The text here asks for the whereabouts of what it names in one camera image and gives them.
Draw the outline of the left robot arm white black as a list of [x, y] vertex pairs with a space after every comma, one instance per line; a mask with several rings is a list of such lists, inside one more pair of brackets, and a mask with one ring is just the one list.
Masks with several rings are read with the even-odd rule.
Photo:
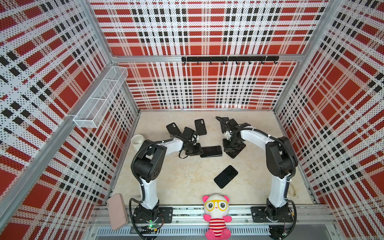
[[145, 140], [131, 163], [131, 171], [140, 184], [141, 200], [134, 200], [146, 210], [154, 210], [159, 205], [156, 179], [160, 175], [167, 155], [185, 152], [187, 157], [203, 154], [198, 143], [197, 131], [185, 127], [179, 135], [161, 141]]

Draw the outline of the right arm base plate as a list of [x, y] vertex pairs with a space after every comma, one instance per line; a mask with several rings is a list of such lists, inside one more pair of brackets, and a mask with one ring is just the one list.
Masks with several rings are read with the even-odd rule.
[[289, 207], [275, 208], [273, 206], [251, 207], [254, 223], [292, 223], [294, 221]]

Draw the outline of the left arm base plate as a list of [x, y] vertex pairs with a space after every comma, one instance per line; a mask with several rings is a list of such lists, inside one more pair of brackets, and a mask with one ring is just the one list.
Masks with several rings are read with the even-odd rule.
[[173, 210], [172, 207], [159, 207], [154, 208], [153, 210], [148, 210], [139, 206], [135, 208], [133, 213], [134, 222], [136, 224], [169, 224], [173, 219]]

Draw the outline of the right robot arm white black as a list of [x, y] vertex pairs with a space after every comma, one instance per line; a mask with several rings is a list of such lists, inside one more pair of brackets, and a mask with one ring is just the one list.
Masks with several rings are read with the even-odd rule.
[[292, 178], [296, 175], [298, 160], [290, 140], [286, 137], [276, 138], [248, 123], [238, 124], [234, 119], [216, 117], [225, 135], [224, 152], [231, 158], [246, 147], [248, 141], [266, 153], [267, 169], [272, 175], [272, 184], [267, 206], [271, 210], [282, 210], [288, 204], [288, 190]]

